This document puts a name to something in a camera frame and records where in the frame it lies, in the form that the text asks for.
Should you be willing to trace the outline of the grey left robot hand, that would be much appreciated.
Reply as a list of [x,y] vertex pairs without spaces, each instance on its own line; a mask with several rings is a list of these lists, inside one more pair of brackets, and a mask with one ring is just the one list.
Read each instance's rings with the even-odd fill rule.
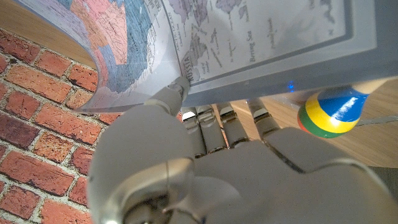
[[181,123],[180,77],[126,111],[101,136],[90,165],[95,223],[396,223],[397,202],[369,167],[249,107],[261,135],[211,113]]

